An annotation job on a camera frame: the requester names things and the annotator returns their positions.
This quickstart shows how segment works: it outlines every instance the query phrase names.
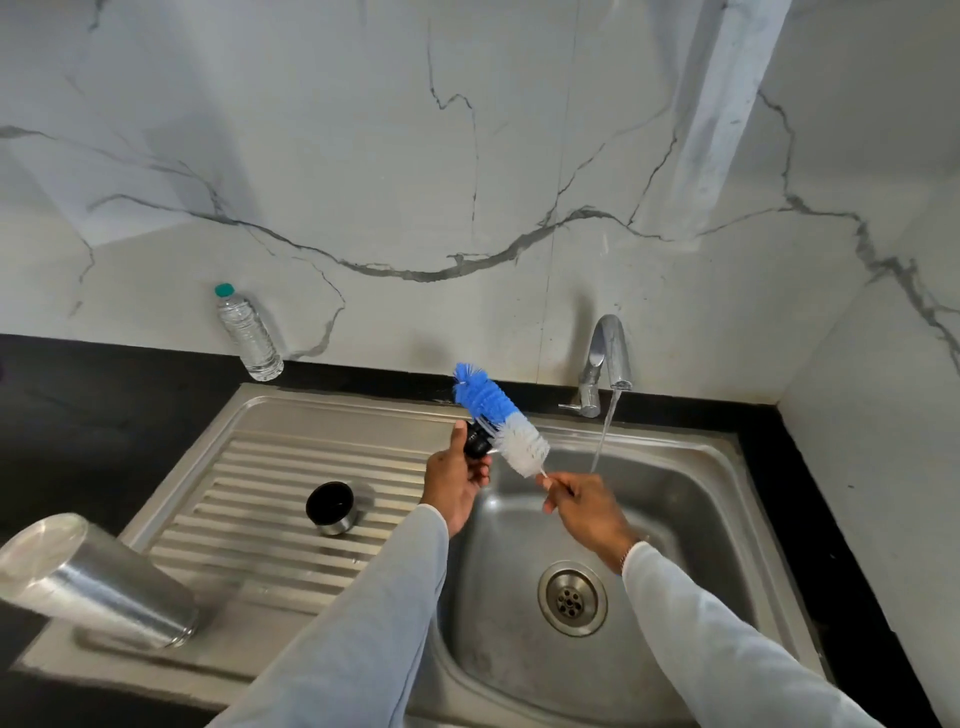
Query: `sink drain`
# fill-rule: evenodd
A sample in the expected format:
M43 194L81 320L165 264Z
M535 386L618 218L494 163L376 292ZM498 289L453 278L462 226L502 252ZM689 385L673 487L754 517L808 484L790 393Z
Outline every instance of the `sink drain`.
M607 618L607 593L600 577L575 561L558 561L540 577L540 610L570 637L592 635Z

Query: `blue bristles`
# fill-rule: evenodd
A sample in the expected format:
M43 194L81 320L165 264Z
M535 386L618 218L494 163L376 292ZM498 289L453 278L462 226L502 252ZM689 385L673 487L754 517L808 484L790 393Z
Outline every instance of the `blue bristles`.
M474 419L484 417L494 427L501 427L509 415L519 411L482 369L472 364L457 364L453 377L457 380L453 385L453 399Z

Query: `white bristles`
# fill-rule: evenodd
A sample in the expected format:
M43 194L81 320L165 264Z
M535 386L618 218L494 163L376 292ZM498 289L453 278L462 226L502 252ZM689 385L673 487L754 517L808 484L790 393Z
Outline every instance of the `white bristles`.
M543 436L521 413L514 412L497 430L493 445L515 471L530 477L543 472L543 461L550 451Z

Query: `black rim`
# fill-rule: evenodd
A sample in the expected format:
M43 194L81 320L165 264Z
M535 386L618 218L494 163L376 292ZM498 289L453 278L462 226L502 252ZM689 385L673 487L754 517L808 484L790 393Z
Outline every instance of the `black rim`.
M353 491L347 483L324 483L306 500L306 516L316 525L332 525L353 508Z

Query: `black countertop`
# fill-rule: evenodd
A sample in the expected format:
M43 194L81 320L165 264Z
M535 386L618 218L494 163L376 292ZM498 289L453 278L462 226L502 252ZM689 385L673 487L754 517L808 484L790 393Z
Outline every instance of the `black countertop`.
M232 356L0 336L0 543L62 511L119 533L246 381ZM451 379L288 362L271 383L450 401ZM500 383L520 409L550 415L573 392ZM626 394L616 421L734 434L837 684L890 728L939 725L775 407ZM0 661L11 664L43 622L0 603ZM189 728L213 716L15 670L0 675L0 714L5 725L34 727Z

